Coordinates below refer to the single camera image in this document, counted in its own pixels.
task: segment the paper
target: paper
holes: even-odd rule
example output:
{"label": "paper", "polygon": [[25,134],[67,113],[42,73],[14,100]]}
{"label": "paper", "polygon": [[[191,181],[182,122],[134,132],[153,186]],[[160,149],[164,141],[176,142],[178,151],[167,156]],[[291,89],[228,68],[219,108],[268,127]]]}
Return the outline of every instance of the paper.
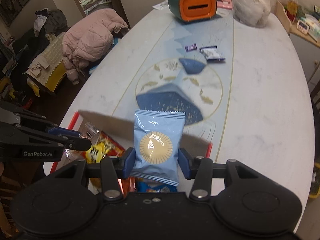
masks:
{"label": "paper", "polygon": [[162,9],[167,8],[168,6],[169,6],[168,5],[168,0],[164,0],[161,3],[158,3],[158,4],[154,5],[153,8],[156,9],[156,10],[162,10]]}

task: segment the purple candy wrapper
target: purple candy wrapper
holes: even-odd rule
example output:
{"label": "purple candy wrapper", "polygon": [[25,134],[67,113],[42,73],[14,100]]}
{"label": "purple candy wrapper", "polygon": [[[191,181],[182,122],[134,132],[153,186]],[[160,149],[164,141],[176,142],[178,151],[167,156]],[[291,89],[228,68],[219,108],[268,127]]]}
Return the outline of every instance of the purple candy wrapper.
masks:
{"label": "purple candy wrapper", "polygon": [[192,50],[196,50],[197,49],[197,45],[194,43],[190,46],[184,46],[184,48],[186,49],[186,52],[188,51],[192,51]]}

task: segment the jacket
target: jacket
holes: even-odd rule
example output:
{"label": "jacket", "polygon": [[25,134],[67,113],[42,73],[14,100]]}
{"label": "jacket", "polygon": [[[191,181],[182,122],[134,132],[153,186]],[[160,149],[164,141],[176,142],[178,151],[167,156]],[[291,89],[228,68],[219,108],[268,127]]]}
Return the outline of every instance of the jacket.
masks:
{"label": "jacket", "polygon": [[62,40],[62,60],[67,77],[78,83],[79,71],[107,53],[113,43],[112,32],[128,28],[113,9],[100,9],[73,25]]}

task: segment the sun logo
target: sun logo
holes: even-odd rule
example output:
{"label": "sun logo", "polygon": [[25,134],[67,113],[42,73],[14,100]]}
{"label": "sun logo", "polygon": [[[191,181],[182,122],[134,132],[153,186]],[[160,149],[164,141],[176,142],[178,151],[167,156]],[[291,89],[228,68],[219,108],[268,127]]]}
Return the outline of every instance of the sun logo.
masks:
{"label": "sun logo", "polygon": [[164,163],[172,154],[172,142],[160,132],[150,132],[140,141],[140,154],[151,164]]}

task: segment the light blue snack bag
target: light blue snack bag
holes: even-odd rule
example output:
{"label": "light blue snack bag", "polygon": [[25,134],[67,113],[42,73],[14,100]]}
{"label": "light blue snack bag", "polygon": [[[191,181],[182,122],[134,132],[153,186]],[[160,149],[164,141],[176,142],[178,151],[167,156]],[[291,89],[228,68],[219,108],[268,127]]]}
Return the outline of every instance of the light blue snack bag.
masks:
{"label": "light blue snack bag", "polygon": [[185,113],[136,110],[133,177],[178,186],[178,149]]}

